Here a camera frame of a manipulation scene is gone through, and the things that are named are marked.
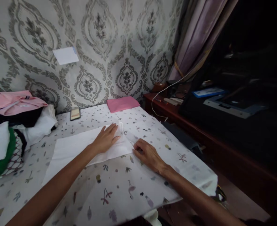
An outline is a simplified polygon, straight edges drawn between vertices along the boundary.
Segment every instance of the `green cloth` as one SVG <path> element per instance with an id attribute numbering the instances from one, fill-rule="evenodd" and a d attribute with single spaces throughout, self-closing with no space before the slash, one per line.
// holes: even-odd
<path id="1" fill-rule="evenodd" d="M 10 139 L 9 139 L 6 157 L 4 159 L 0 160 L 0 175 L 7 168 L 7 165 L 8 165 L 8 163 L 13 155 L 13 152 L 15 150 L 15 135 L 14 135 L 12 128 L 9 128 L 9 133 L 10 133 Z"/>

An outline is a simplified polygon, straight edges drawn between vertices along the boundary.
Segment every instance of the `pile of clothes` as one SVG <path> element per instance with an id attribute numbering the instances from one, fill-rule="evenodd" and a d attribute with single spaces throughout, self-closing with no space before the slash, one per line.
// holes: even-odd
<path id="1" fill-rule="evenodd" d="M 21 168 L 24 152 L 57 125 L 54 106 L 29 91 L 0 92 L 0 178 Z"/>

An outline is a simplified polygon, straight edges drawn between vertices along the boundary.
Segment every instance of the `hand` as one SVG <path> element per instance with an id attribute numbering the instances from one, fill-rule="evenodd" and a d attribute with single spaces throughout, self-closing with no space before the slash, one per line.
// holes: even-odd
<path id="1" fill-rule="evenodd" d="M 107 129 L 105 128 L 106 126 L 101 129 L 101 132 L 96 137 L 94 142 L 90 144 L 91 149 L 96 152 L 96 155 L 106 152 L 112 145 L 115 144 L 115 142 L 118 141 L 118 139 L 120 139 L 120 136 L 113 137 L 118 129 L 118 125 L 113 123 L 107 127 Z"/>
<path id="2" fill-rule="evenodd" d="M 155 147 L 149 144 L 143 139 L 139 139 L 134 144 L 133 153 L 138 157 L 146 166 L 155 171 L 161 173 L 167 166 L 167 164 L 158 155 Z"/>

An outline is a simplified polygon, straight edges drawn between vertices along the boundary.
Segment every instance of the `purple curtain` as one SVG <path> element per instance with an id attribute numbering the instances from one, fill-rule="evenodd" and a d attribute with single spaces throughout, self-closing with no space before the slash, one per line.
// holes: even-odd
<path id="1" fill-rule="evenodd" d="M 176 63 L 183 75 L 186 75 L 192 68 L 193 63 L 209 38 L 226 2 L 227 0 L 197 1 L 193 15 L 189 17 L 190 21 L 188 28 L 185 34 L 181 34 L 181 36 L 184 36 L 183 42 L 179 44 L 180 46 L 175 55 Z M 176 70 L 175 66 L 173 66 L 169 80 L 180 78 L 179 72 Z"/>

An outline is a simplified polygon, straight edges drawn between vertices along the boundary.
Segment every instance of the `table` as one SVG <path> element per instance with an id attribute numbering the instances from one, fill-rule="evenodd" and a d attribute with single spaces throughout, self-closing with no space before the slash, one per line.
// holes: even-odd
<path id="1" fill-rule="evenodd" d="M 144 95 L 144 98 L 145 110 L 156 117 L 151 109 L 151 101 L 155 95 L 156 93 L 148 93 Z M 166 105 L 162 102 L 153 101 L 153 109 L 158 115 L 169 117 L 169 122 L 177 124 L 197 142 L 205 145 L 206 149 L 203 152 L 213 160 L 214 167 L 272 217 L 277 218 L 277 176 L 265 166 L 242 154 L 236 147 L 207 132 L 206 128 L 202 128 L 181 116 L 178 113 L 179 105 Z"/>
<path id="2" fill-rule="evenodd" d="M 57 129 L 25 153 L 24 166 L 0 179 L 0 226 L 42 187 L 57 139 L 118 121 L 132 144 L 145 139 L 186 179 L 215 194 L 217 175 L 141 107 L 111 114 L 105 104 L 82 109 L 79 120 L 70 121 L 69 113 L 56 118 Z M 86 167 L 45 225 L 117 225 L 180 199 L 169 183 L 128 154 Z"/>

